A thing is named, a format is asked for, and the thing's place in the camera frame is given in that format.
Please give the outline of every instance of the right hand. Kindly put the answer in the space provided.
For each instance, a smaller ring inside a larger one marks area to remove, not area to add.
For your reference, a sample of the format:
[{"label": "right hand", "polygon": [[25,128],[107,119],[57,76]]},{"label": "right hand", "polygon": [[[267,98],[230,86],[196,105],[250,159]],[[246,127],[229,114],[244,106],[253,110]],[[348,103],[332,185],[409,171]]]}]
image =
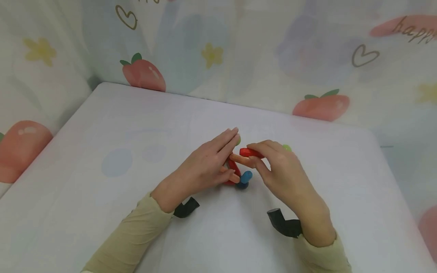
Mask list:
[{"label": "right hand", "polygon": [[271,170],[261,159],[249,157],[267,188],[301,220],[308,242],[318,247],[332,244],[336,233],[329,208],[312,186],[297,156],[271,140],[247,147],[258,151],[269,161]]}]

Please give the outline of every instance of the sleeve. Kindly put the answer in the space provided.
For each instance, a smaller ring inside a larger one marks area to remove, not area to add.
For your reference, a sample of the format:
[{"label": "sleeve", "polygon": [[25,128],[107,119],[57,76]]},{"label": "sleeve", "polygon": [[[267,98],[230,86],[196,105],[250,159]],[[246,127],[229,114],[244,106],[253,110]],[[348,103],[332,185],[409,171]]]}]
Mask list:
[{"label": "sleeve", "polygon": [[303,234],[294,239],[295,249],[309,273],[352,273],[343,244],[337,235],[334,243],[327,247],[315,247],[308,243]]},{"label": "sleeve", "polygon": [[173,213],[165,213],[148,193],[121,221],[83,268],[83,273],[132,273],[150,242],[165,229]]}]

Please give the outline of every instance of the red toy piece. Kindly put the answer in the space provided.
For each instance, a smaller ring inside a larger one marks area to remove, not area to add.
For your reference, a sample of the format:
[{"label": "red toy piece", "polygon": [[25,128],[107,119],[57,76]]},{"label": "red toy piece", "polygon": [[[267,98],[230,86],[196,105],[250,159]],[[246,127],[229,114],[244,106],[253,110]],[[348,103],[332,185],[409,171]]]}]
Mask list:
[{"label": "red toy piece", "polygon": [[[228,159],[228,166],[229,166],[230,169],[235,170],[234,174],[236,174],[239,177],[241,177],[240,169],[238,169],[238,166],[237,166],[237,164],[234,161]],[[223,184],[230,185],[230,186],[235,186],[235,183],[233,183],[232,181],[227,181],[227,182],[224,182]]]},{"label": "red toy piece", "polygon": [[228,159],[228,165],[229,165],[229,168],[235,170],[234,174],[236,174],[239,177],[241,177],[240,169],[238,169],[237,163],[235,163],[235,161]]},{"label": "red toy piece", "polygon": [[264,158],[264,156],[262,154],[260,154],[259,152],[255,151],[255,150],[249,149],[249,148],[241,148],[240,149],[240,156],[244,156],[244,157],[256,156],[260,159]]}]

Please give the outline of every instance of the red block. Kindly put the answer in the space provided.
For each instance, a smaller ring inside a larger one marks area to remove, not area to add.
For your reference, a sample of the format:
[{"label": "red block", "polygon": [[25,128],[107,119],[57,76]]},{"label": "red block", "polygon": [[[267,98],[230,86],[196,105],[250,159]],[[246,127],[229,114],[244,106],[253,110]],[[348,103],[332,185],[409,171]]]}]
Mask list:
[{"label": "red block", "polygon": [[249,148],[241,148],[240,149],[240,156],[249,157],[249,156],[256,156],[258,158],[263,159],[264,156],[260,154],[259,152],[249,149]]}]

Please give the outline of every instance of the table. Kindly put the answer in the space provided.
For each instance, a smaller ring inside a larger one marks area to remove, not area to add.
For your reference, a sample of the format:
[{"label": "table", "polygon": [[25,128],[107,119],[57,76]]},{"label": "table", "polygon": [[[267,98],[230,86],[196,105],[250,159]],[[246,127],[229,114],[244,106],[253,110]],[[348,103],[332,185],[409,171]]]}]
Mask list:
[{"label": "table", "polygon": [[[436,272],[374,135],[362,128],[103,83],[0,200],[0,271],[79,272],[148,191],[200,144],[238,126],[235,151],[274,139],[299,156],[355,273]],[[194,196],[137,272],[299,272],[282,209],[254,172]]]}]

